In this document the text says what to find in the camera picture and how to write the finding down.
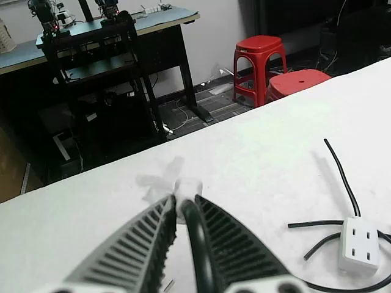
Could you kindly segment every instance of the desk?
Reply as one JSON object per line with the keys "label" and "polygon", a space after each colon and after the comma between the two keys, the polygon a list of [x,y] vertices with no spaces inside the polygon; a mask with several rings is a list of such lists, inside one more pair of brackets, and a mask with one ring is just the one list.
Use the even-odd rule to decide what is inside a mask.
{"label": "desk", "polygon": [[[383,60],[0,204],[0,291],[29,293],[66,277],[148,206],[143,200],[148,187],[140,184],[147,175],[202,180],[203,196],[243,222],[299,277],[336,288],[377,283],[391,271],[389,245],[381,241],[380,269],[371,280],[351,279],[338,272],[337,242],[308,263],[302,259],[339,226],[288,230],[287,223],[353,215],[323,142],[327,137],[363,217],[391,231],[391,100],[384,94],[390,66],[391,59]],[[175,157],[183,164],[174,174],[169,170],[178,170],[178,164],[167,166]],[[177,236],[166,274],[175,279],[172,292],[195,292],[186,228],[179,226]]]}
{"label": "desk", "polygon": [[[147,72],[152,74],[180,67],[187,105],[198,116],[210,121],[210,114],[197,105],[180,26],[198,18],[199,13],[174,7],[165,12],[152,13],[147,18],[137,19],[136,29],[140,45],[150,56],[150,62],[145,64]],[[0,107],[21,140],[18,144],[29,148],[28,152],[23,154],[43,179],[47,174],[47,161],[50,165],[59,152],[37,112],[64,102],[56,95],[57,89],[52,83],[53,76],[50,72],[49,63],[43,52],[37,49],[35,41],[20,44],[12,52],[0,55],[0,84],[2,90],[9,93],[0,98]],[[77,91],[77,94],[82,95],[89,89],[77,87]]]}
{"label": "desk", "polygon": [[[143,40],[145,40],[145,46],[150,46],[152,43],[154,44],[154,56],[161,55],[161,51],[166,53],[170,52],[169,57],[167,58],[165,56],[160,56],[159,59],[155,58],[152,61],[154,64],[149,66],[149,73],[152,74],[156,73],[157,71],[163,71],[179,66],[182,73],[183,84],[187,97],[186,102],[189,108],[201,119],[210,122],[213,119],[211,115],[204,108],[197,105],[196,97],[193,92],[193,83],[189,62],[186,55],[186,48],[180,29],[181,24],[191,23],[199,18],[200,14],[198,12],[193,12],[179,7],[173,7],[173,9],[170,10],[152,13],[149,14],[146,18],[137,19],[135,27],[137,29],[138,36],[146,36],[145,38],[140,38],[142,46],[144,46]],[[95,20],[91,23],[78,24],[76,27],[83,26],[100,27],[100,20]],[[171,38],[174,38],[174,43],[166,42],[166,44],[162,44],[153,42],[155,35],[152,36],[151,34],[155,32],[161,32],[162,30],[166,37],[167,35],[170,35]],[[40,46],[39,38],[36,45],[38,45],[38,47]],[[0,75],[11,73],[24,68],[29,68],[31,66],[45,62],[46,58],[41,50],[35,47],[35,42],[29,41],[22,43],[19,44],[12,52],[0,55]]]}

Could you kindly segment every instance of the power cord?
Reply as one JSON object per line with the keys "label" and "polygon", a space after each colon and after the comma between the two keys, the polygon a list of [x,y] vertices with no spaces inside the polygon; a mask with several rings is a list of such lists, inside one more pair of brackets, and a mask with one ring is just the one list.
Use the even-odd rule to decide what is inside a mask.
{"label": "power cord", "polygon": [[178,130],[178,129],[182,128],[182,127],[189,121],[189,116],[188,116],[188,114],[187,114],[184,110],[182,110],[181,108],[179,108],[179,105],[178,105],[179,101],[180,101],[180,100],[178,100],[178,101],[175,103],[175,105],[177,106],[177,109],[178,109],[179,111],[181,111],[181,112],[183,112],[183,113],[185,114],[186,120],[185,120],[185,122],[183,122],[183,123],[182,123],[180,126],[178,126],[177,128],[171,129],[172,131],[175,131],[175,130]]}
{"label": "power cord", "polygon": [[[348,2],[348,0],[344,0],[343,1],[343,4],[342,4],[341,9],[340,9],[340,13],[338,14],[338,18],[337,18],[337,27],[339,27],[339,25],[340,25],[342,11],[345,8],[345,5],[346,5],[347,2]],[[330,64],[326,67],[326,69],[323,70],[323,72],[327,72],[327,70],[331,67],[331,65],[333,65],[335,63],[335,61],[337,61],[337,59],[338,59],[337,58],[337,54],[338,54],[338,51],[335,50],[334,57],[331,59]]]}
{"label": "power cord", "polygon": [[[357,200],[349,186],[348,180],[346,179],[345,172],[343,171],[342,164],[340,163],[335,151],[331,147],[329,141],[327,139],[324,139],[325,144],[327,145],[328,149],[331,152],[331,155],[334,158],[335,163],[337,164],[338,170],[341,174],[343,184],[345,185],[346,191],[349,195],[349,198],[352,202],[353,209],[354,209],[354,214],[358,217],[361,217],[361,212],[359,209],[359,205],[357,203]],[[342,225],[343,221],[342,220],[322,220],[322,221],[314,221],[314,222],[303,222],[303,223],[290,223],[288,224],[288,228],[302,228],[302,227],[310,227],[310,226],[321,226],[321,225]],[[341,233],[335,233],[331,234],[324,239],[320,240],[313,248],[310,249],[305,255],[304,255],[304,260],[307,261],[320,247],[322,247],[325,243],[338,239],[341,236]],[[387,241],[389,244],[391,244],[391,235],[389,234],[384,234],[380,230],[378,230],[378,236],[385,241]],[[367,292],[373,292],[376,290],[379,290],[383,287],[386,287],[391,283],[391,275],[389,275],[387,278],[384,280],[378,282],[375,285],[365,287],[362,289],[336,289],[336,288],[329,288],[329,287],[324,287],[324,286],[319,286],[317,284],[313,284],[311,282],[303,280],[307,284],[308,287],[322,291],[322,292],[328,292],[328,293],[367,293]]]}

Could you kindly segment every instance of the white table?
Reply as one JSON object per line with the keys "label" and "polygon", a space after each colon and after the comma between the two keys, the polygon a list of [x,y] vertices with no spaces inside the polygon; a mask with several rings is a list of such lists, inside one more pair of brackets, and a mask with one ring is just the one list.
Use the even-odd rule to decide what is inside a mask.
{"label": "white table", "polygon": [[[28,293],[66,277],[148,206],[142,199],[147,187],[137,185],[136,177],[161,176],[176,156],[184,160],[180,176],[201,179],[203,196],[242,221],[293,274],[337,288],[383,279],[391,272],[391,249],[383,241],[380,270],[372,280],[360,280],[338,272],[337,241],[308,263],[302,259],[340,227],[288,230],[287,223],[353,215],[323,142],[327,137],[363,217],[391,231],[390,68],[391,59],[384,60],[0,204],[0,292]],[[177,236],[166,270],[175,280],[172,292],[195,292],[183,226]]]}

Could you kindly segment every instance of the electrical outlet socket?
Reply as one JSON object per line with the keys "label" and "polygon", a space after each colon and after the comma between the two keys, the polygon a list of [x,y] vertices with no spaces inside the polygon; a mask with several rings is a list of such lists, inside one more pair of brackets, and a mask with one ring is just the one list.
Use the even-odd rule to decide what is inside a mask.
{"label": "electrical outlet socket", "polygon": [[379,237],[361,217],[346,218],[341,232],[338,265],[342,270],[373,275],[379,268]]}

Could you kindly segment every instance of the red stool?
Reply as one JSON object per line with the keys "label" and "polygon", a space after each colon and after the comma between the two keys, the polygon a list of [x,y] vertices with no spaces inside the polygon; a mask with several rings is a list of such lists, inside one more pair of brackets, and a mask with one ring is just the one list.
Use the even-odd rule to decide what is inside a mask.
{"label": "red stool", "polygon": [[[254,106],[260,107],[266,104],[266,75],[265,67],[269,58],[275,54],[280,54],[284,72],[287,72],[287,59],[285,50],[279,37],[268,35],[256,35],[236,44],[234,65],[234,94],[233,99],[236,101],[236,94],[249,96],[254,100]],[[238,59],[245,57],[250,61],[253,70],[252,74],[238,78]],[[240,86],[246,81],[254,81],[254,89],[247,89]]]}
{"label": "red stool", "polygon": [[274,76],[269,81],[266,102],[270,103],[284,96],[292,95],[301,90],[309,89],[314,85],[329,80],[326,73],[315,69],[299,70]]}

